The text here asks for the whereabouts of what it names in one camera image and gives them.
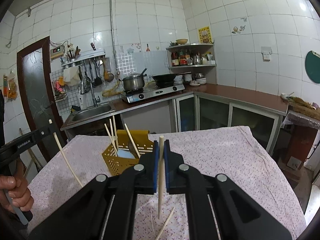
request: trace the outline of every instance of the door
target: door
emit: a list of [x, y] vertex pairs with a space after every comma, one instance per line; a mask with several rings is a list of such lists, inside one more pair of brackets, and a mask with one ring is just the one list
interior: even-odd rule
[[228, 126], [229, 103], [198, 97], [199, 130]]
[[195, 99], [193, 95], [176, 99], [178, 131], [196, 130]]
[[230, 103], [229, 126], [249, 126], [253, 137], [268, 152], [276, 132], [279, 116]]
[[[50, 38], [44, 38], [17, 53], [18, 83], [23, 109], [30, 130], [37, 130], [49, 124], [51, 119], [60, 129], [62, 119], [59, 116], [49, 77], [50, 70]], [[57, 133], [66, 143], [64, 132]], [[58, 152], [53, 136], [47, 136], [38, 143], [38, 147], [49, 162]]]

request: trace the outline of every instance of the pink tablecloth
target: pink tablecloth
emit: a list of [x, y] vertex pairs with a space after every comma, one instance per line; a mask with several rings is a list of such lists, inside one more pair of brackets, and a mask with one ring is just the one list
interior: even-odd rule
[[[158, 135], [149, 135], [156, 140]], [[164, 134], [171, 150], [183, 155], [185, 163], [201, 173], [224, 173], [249, 196], [280, 221], [296, 239], [306, 228], [303, 212], [288, 181], [252, 137], [249, 127], [227, 127], [203, 131]], [[110, 176], [101, 153], [110, 144], [108, 137], [77, 136], [64, 150], [80, 180], [86, 184], [97, 174]], [[60, 207], [80, 186], [58, 153], [29, 185], [35, 199], [29, 223], [31, 231]], [[188, 217], [184, 195], [164, 196], [162, 218], [157, 219], [157, 195], [139, 195], [133, 239], [155, 239], [170, 210], [175, 212], [161, 239], [188, 239]]]

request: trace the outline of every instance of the green round object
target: green round object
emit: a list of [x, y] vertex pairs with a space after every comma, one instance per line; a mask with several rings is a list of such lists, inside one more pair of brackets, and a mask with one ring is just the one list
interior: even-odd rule
[[314, 82], [320, 83], [320, 54], [309, 51], [306, 56], [305, 68], [308, 77]]

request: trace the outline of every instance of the human hand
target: human hand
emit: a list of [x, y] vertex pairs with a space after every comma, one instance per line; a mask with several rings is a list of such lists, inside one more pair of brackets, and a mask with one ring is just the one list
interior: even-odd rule
[[23, 164], [20, 160], [17, 160], [17, 171], [13, 177], [0, 175], [0, 205], [15, 213], [3, 189], [8, 190], [8, 194], [12, 198], [12, 204], [20, 208], [21, 211], [29, 211], [32, 208], [34, 200], [28, 189], [28, 181], [23, 176]]

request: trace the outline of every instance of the faucet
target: faucet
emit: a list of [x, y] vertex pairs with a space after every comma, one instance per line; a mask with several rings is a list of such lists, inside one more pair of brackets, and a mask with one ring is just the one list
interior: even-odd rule
[[98, 106], [98, 103], [100, 103], [101, 100], [100, 100], [100, 97], [99, 97], [99, 96], [98, 96], [98, 99], [96, 99], [96, 97], [94, 96], [94, 91], [93, 91], [91, 79], [90, 79], [87, 75], [85, 75], [85, 76], [82, 78], [82, 80], [81, 80], [81, 83], [80, 83], [80, 86], [79, 86], [80, 95], [84, 95], [84, 94], [85, 94], [84, 87], [85, 87], [86, 81], [89, 81], [89, 83], [90, 83], [93, 106], [94, 106], [94, 107], [97, 107], [97, 106]]

